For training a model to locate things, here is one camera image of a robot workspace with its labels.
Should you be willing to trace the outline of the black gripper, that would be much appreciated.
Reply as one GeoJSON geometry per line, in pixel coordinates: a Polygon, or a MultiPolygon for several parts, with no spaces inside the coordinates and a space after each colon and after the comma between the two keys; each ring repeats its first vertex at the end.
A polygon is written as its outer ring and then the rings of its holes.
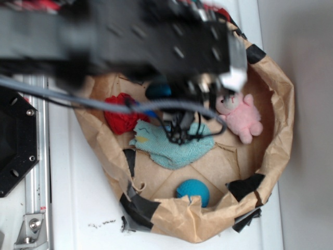
{"type": "Polygon", "coordinates": [[[202,109],[221,95],[241,91],[247,81],[243,42],[201,1],[146,1],[146,64],[153,83],[169,94],[151,99],[154,108],[202,109]]]}

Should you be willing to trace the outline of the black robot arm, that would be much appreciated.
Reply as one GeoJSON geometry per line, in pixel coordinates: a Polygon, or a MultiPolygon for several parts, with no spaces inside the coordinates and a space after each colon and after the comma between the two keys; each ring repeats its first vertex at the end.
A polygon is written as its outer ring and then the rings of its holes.
{"type": "Polygon", "coordinates": [[[243,42],[200,1],[71,1],[57,14],[1,9],[1,88],[129,113],[200,110],[247,81],[243,42]],[[108,105],[74,95],[87,75],[164,77],[172,100],[108,105]]]}

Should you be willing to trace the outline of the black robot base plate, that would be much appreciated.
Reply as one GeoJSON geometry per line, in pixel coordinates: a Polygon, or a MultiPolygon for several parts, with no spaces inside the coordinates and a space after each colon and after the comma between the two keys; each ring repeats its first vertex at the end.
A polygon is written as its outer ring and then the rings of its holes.
{"type": "Polygon", "coordinates": [[[36,113],[18,92],[1,87],[1,198],[36,164],[36,113]]]}

